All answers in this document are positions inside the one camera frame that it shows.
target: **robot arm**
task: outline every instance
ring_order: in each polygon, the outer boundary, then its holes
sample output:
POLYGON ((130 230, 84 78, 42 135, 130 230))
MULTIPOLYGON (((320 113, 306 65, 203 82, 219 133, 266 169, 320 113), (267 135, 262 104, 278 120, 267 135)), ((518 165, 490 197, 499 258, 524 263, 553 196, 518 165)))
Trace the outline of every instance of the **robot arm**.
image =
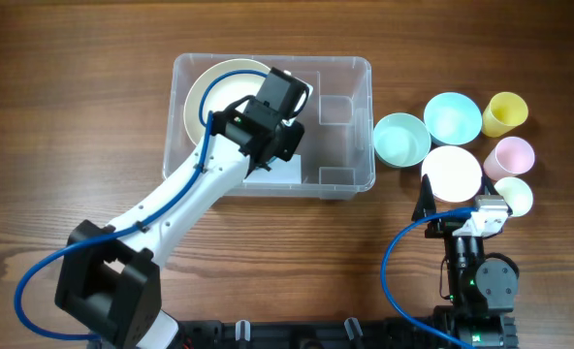
POLYGON ((145 199, 106 228, 89 221, 76 227, 68 245, 121 228, 138 230, 65 256, 55 303, 112 347, 169 348, 179 328, 160 310, 160 269, 216 200, 252 171, 269 171, 272 158, 291 159, 304 133, 295 116, 308 89, 272 68, 257 96, 235 101, 208 119, 204 141, 145 199), (244 112, 237 111, 244 102, 244 112), (183 196, 171 206, 178 192, 183 196), (121 272, 109 267, 115 260, 124 265, 121 272))

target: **brown wood surface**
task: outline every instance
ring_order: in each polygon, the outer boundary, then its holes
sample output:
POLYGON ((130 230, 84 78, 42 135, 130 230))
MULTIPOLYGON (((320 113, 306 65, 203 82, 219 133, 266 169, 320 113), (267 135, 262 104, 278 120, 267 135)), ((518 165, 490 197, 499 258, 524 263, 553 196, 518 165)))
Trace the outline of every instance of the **brown wood surface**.
MULTIPOLYGON (((184 52, 362 56, 375 120, 422 115, 443 91, 482 109, 499 91, 524 96, 530 117, 512 134, 536 150, 522 175, 535 206, 486 248, 522 269, 522 347, 574 348, 574 2, 72 2, 0 7, 0 348, 83 347, 26 330, 13 313, 16 283, 82 219, 104 224, 161 182, 173 62, 184 52)), ((484 160, 495 142, 471 150, 484 160)), ((373 188, 349 202, 221 199, 170 259, 164 308, 225 322, 394 316, 379 263, 409 223, 418 183, 418 169, 377 163, 373 188)), ((391 289, 414 315, 442 303, 442 256, 440 241, 416 232, 391 261, 391 289)), ((59 268, 29 285, 27 312, 82 333, 53 304, 59 268)))

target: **wood grain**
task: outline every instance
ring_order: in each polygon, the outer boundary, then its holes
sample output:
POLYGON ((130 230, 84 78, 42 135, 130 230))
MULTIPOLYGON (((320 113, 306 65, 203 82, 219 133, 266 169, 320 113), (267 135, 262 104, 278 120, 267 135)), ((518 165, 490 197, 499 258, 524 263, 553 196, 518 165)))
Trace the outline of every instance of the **wood grain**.
MULTIPOLYGON (((522 176, 535 206, 486 248, 522 269, 522 347, 574 348, 574 1, 70 3, 0 7, 0 348, 83 347, 24 329, 16 283, 82 219, 106 223, 161 182, 173 62, 184 52, 362 56, 376 120, 422 115, 442 91, 481 108, 498 91, 524 96, 530 118, 514 134, 537 153, 522 176)), ((494 144, 470 150, 484 160, 494 144)), ((377 273, 418 183, 418 169, 378 163, 374 187, 350 202, 221 199, 169 260, 164 307, 226 322, 393 316, 377 273)), ((392 259, 391 288, 415 315, 441 303, 442 253, 415 233, 392 259)), ((53 304, 59 268, 29 285, 27 312, 82 333, 53 304)))

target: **white plate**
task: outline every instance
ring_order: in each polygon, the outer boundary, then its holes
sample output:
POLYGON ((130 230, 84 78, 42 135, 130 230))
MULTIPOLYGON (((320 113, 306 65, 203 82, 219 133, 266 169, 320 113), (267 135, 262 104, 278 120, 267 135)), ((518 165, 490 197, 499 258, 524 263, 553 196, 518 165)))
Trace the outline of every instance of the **white plate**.
POLYGON ((477 194, 483 173, 477 159, 467 150, 446 145, 432 150, 425 158, 423 175, 429 175, 436 199, 461 203, 477 194))
MULTIPOLYGON (((207 69, 192 85, 186 102, 183 106, 183 123, 186 133, 192 143, 197 144, 205 133, 205 126, 199 121, 199 106, 207 87, 220 76, 236 70, 254 70, 261 73, 269 73, 270 68, 252 59, 232 59, 218 63, 207 69)), ((253 74, 237 74, 218 82, 209 92, 203 105, 203 120, 207 121, 209 111, 223 111, 236 100, 247 96, 256 95, 264 83, 265 78, 253 74)), ((247 102, 238 107, 243 111, 247 102)))

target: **clear plastic container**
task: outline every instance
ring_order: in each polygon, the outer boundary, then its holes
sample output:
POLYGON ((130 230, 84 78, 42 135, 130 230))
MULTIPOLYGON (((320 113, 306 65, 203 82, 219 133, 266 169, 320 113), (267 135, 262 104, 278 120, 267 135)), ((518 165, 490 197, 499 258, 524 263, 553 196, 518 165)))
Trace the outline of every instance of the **clear plastic container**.
POLYGON ((182 54, 173 70, 164 178, 195 148, 182 116, 192 84, 211 66, 234 58, 254 59, 288 70, 314 90, 298 116, 304 125, 304 136, 296 151, 302 159, 302 183, 243 183, 228 195, 348 200, 373 185, 371 66, 361 57, 182 54))

